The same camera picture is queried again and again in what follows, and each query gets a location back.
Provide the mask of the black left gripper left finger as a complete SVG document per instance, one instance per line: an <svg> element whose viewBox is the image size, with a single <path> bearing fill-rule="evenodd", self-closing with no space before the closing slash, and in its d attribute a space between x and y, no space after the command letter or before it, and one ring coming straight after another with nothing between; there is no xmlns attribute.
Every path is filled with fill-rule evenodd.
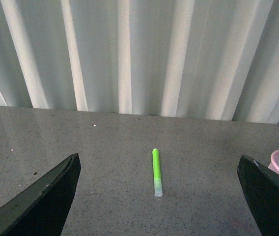
<svg viewBox="0 0 279 236"><path fill-rule="evenodd" d="M81 164L74 153L0 207L0 236L59 236L71 208Z"/></svg>

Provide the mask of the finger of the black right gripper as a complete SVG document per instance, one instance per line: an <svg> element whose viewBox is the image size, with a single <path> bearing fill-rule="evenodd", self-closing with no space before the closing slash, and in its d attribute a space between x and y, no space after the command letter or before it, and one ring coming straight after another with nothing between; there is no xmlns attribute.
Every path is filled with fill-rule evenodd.
<svg viewBox="0 0 279 236"><path fill-rule="evenodd" d="M261 234L279 236L279 175L245 154L237 175Z"/></svg>

